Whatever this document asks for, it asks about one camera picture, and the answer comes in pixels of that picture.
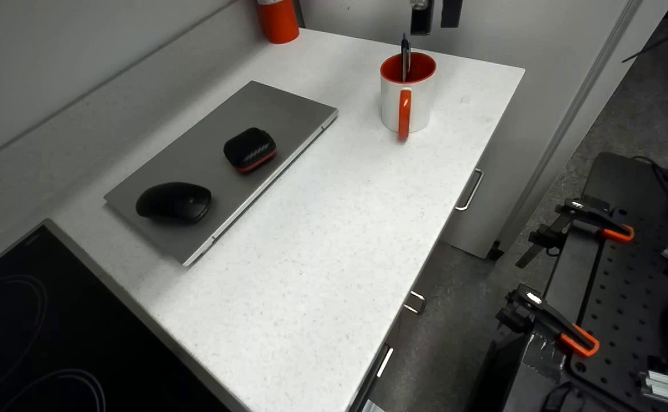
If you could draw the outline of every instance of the white cabinet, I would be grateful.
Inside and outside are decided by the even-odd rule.
[[[508,246],[548,180],[626,72],[621,59],[658,24],[668,0],[464,0],[457,30],[415,48],[523,65],[527,76],[480,158],[482,183],[468,211],[456,211],[444,239],[487,257]],[[303,0],[309,28],[399,44],[409,0]]]

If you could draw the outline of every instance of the white countertop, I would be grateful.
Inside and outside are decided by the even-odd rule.
[[[256,48],[195,92],[197,118],[250,79],[333,106],[339,118],[189,269],[160,257],[104,202],[179,134],[146,140],[52,213],[250,410],[351,405],[523,72],[433,52],[431,125],[399,143],[375,103],[379,62],[393,52],[303,30],[298,40]],[[169,120],[186,131],[192,118]]]

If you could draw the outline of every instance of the small black case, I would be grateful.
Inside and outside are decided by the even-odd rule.
[[[247,128],[244,133],[226,140],[225,158],[240,171],[252,173],[276,154],[275,140],[261,128]]]

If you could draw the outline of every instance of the dark floor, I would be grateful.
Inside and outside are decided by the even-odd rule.
[[[668,33],[668,17],[654,39]],[[582,191],[597,154],[649,156],[668,166],[668,44],[640,55],[611,103],[548,188],[520,239],[496,263],[440,244],[425,266],[428,310],[401,325],[399,349],[372,392],[386,412],[459,412],[491,337],[495,313],[515,284],[542,287],[553,258],[539,254],[527,269],[515,260],[527,235],[553,220],[553,206]]]

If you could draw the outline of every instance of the white mug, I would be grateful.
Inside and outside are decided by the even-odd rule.
[[[401,141],[428,125],[435,68],[435,59],[423,52],[411,52],[404,81],[401,55],[384,59],[379,65],[379,116],[386,128],[399,133]]]

